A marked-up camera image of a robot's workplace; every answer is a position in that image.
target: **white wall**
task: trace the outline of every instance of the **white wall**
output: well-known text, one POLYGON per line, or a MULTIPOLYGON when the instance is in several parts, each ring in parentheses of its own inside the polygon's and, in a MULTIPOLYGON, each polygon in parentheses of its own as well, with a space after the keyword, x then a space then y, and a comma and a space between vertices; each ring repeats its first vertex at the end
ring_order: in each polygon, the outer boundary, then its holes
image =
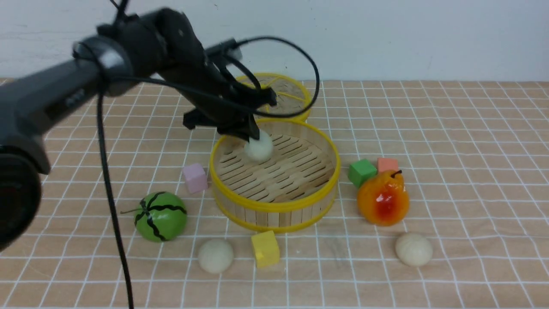
MULTIPOLYGON (((549 0, 131 0, 130 11, 158 6, 184 11, 204 45, 285 37, 323 79, 549 80, 549 0)), ((113 16, 108 0, 0 0, 0 76, 69 58, 113 16)), ((253 71, 313 77, 289 47, 243 52, 253 71)))

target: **foam cube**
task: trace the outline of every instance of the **foam cube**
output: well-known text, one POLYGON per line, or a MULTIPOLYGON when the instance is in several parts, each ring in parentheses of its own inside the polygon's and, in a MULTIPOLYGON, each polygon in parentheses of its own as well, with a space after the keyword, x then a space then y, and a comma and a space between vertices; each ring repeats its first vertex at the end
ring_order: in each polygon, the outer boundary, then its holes
POLYGON ((349 166, 347 177, 355 187, 360 188, 366 180, 374 177, 376 174, 376 167, 369 160, 362 159, 349 166))
POLYGON ((255 264, 258 268, 274 265, 280 261, 280 249, 273 231, 253 235, 251 245, 254 248, 255 264))
POLYGON ((206 171, 200 163, 194 163, 183 168, 185 184, 190 193, 196 193, 208 188, 208 178, 206 171))
POLYGON ((399 161, 391 158, 378 158, 378 173, 386 170, 399 170, 399 161))

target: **green block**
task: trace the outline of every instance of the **green block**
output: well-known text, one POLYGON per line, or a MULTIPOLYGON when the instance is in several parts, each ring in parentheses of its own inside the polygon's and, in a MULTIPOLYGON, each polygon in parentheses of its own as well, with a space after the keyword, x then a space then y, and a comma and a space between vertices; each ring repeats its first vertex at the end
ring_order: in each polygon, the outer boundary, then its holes
POLYGON ((377 168, 369 160, 363 159, 351 164, 347 177, 355 187, 360 188, 366 180, 376 174, 377 168))

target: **dough ball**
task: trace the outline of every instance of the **dough ball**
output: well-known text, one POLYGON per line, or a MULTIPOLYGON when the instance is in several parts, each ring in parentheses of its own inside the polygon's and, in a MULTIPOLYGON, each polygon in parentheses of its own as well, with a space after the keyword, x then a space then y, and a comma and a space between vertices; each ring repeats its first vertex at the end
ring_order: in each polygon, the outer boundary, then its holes
POLYGON ((233 247, 225 239, 210 239, 198 251, 198 265, 210 274, 224 272, 233 260, 233 247))
POLYGON ((259 130, 259 140, 250 138, 250 142, 244 146, 244 153, 250 158, 250 160, 262 163, 269 160, 274 150, 273 140, 263 130, 259 130))
POLYGON ((402 263, 412 267, 423 266, 433 257, 429 240, 416 233, 402 234, 396 240, 395 251, 402 263))

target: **orange block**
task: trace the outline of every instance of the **orange block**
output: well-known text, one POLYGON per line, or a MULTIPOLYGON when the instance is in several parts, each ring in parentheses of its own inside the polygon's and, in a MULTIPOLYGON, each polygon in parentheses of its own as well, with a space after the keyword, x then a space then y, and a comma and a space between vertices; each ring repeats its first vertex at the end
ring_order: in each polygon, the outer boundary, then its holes
POLYGON ((391 158, 378 158, 378 174, 389 169, 399 170, 399 161, 391 158))

